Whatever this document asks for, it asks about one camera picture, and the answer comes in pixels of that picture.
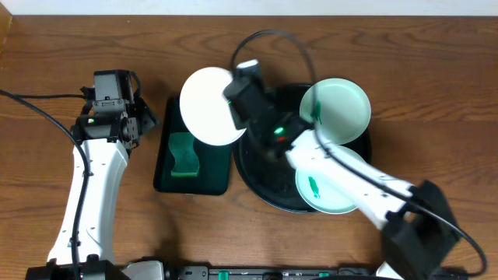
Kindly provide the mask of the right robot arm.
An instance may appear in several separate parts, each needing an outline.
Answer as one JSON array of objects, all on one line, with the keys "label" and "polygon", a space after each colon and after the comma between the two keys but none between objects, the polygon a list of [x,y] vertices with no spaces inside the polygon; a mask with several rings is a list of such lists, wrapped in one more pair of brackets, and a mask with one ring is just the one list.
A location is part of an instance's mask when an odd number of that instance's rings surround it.
[{"label": "right robot arm", "polygon": [[321,197],[333,189],[352,200],[380,230],[385,261],[399,278],[431,278],[460,240],[456,219],[436,184],[416,187],[342,151],[343,129],[368,124],[358,116],[273,112],[251,118],[247,132],[267,156],[318,177]]}]

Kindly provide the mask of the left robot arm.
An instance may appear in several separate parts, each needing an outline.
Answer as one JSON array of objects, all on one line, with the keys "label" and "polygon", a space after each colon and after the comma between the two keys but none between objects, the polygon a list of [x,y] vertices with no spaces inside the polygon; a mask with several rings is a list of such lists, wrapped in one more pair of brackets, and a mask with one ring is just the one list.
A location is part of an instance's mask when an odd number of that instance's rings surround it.
[{"label": "left robot arm", "polygon": [[163,279],[162,261],[114,264],[113,230],[121,178],[139,137],[156,124],[141,92],[83,88],[87,103],[71,128],[74,172],[58,238],[28,279]]}]

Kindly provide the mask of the white plate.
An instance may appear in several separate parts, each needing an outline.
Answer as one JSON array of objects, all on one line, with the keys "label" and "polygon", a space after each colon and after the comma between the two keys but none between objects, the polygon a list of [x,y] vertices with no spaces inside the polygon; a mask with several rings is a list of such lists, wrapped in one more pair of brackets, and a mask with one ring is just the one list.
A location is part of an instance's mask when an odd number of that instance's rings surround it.
[{"label": "white plate", "polygon": [[230,71],[201,68],[185,81],[180,94],[181,117],[187,129],[208,145],[229,145],[246,131],[234,125],[223,90],[233,81]]}]

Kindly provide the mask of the green scrub sponge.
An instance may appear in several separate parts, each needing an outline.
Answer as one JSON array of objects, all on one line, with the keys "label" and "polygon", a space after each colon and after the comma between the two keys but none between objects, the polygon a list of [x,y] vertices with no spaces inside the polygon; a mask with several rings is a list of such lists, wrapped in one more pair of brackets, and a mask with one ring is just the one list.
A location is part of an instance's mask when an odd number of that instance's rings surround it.
[{"label": "green scrub sponge", "polygon": [[170,135],[168,147],[174,157],[172,177],[196,177],[200,169],[194,150],[195,137],[190,132],[174,132]]}]

